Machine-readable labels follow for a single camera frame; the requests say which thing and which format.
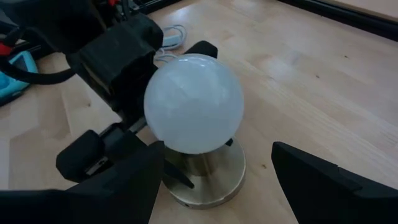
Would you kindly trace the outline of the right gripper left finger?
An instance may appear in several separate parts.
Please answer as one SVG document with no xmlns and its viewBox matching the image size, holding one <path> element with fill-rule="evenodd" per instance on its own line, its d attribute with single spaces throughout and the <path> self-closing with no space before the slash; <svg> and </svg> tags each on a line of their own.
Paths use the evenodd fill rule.
<svg viewBox="0 0 398 224">
<path fill-rule="evenodd" d="M 1 191 L 1 224 L 148 223 L 164 167 L 156 141 L 67 190 Z"/>
</svg>

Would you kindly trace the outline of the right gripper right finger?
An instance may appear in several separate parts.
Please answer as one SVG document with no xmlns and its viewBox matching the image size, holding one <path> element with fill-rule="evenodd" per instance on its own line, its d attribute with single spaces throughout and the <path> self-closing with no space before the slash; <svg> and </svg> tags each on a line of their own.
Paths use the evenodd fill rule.
<svg viewBox="0 0 398 224">
<path fill-rule="evenodd" d="M 397 190 L 284 142 L 272 163 L 299 223 L 397 223 Z"/>
</svg>

